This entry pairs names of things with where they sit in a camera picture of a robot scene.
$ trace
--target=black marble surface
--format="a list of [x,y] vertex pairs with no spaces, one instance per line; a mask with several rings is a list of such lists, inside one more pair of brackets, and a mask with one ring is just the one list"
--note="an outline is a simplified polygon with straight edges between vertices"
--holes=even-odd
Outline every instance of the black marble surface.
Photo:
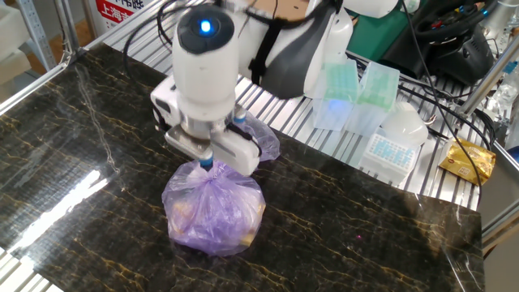
[[[220,258],[172,244],[161,193],[189,159],[155,131],[121,58],[100,46],[0,117],[0,247],[61,289],[484,290],[476,212],[420,207],[282,134],[281,157],[254,174],[267,208],[251,247]],[[132,68],[150,91],[164,78]]]

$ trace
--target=red sign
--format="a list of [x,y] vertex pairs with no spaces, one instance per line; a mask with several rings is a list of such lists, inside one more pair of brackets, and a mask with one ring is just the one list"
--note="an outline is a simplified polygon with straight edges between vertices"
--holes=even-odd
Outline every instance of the red sign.
[[117,6],[107,0],[96,0],[97,10],[104,18],[120,23],[121,21],[130,17],[133,11],[129,11],[120,6]]

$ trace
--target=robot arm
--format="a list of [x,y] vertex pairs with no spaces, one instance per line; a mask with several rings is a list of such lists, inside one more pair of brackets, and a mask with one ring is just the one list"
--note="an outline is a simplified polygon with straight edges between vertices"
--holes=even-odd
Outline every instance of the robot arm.
[[[352,24],[344,10],[336,12],[328,6],[306,23],[280,30],[262,59],[258,52],[270,33],[268,24],[247,17],[243,9],[191,8],[174,29],[173,76],[152,93],[156,118],[169,128],[167,142],[207,169],[218,159],[250,175],[261,149],[233,127],[245,117],[235,105],[238,73],[283,99],[309,92],[324,55],[345,55]],[[253,60],[264,63],[261,72],[252,70]]]

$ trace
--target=snack package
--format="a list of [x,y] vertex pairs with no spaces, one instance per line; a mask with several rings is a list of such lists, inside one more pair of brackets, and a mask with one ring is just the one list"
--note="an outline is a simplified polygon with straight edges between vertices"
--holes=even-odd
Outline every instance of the snack package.
[[[483,185],[490,178],[494,169],[495,153],[469,141],[459,140],[478,168],[479,178]],[[456,140],[451,140],[445,145],[443,157],[444,159],[439,167],[475,185],[478,184],[478,177],[474,172],[474,167]]]
[[209,171],[198,161],[181,165],[165,187],[162,203],[169,237],[215,256],[247,249],[265,210],[256,181],[220,161]]
[[261,147],[262,152],[259,161],[276,160],[279,157],[279,140],[267,124],[261,122],[247,111],[245,122],[236,123],[236,126],[258,140],[258,145]]

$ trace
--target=purple plastic bag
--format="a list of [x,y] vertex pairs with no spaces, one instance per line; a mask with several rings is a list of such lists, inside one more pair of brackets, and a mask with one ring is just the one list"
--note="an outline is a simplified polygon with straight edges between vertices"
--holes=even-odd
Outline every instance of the purple plastic bag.
[[265,210],[260,186],[220,161],[181,165],[162,193],[169,237],[215,256],[247,249]]
[[267,124],[247,111],[245,122],[237,123],[236,126],[258,140],[262,152],[259,161],[276,160],[279,157],[279,140]]

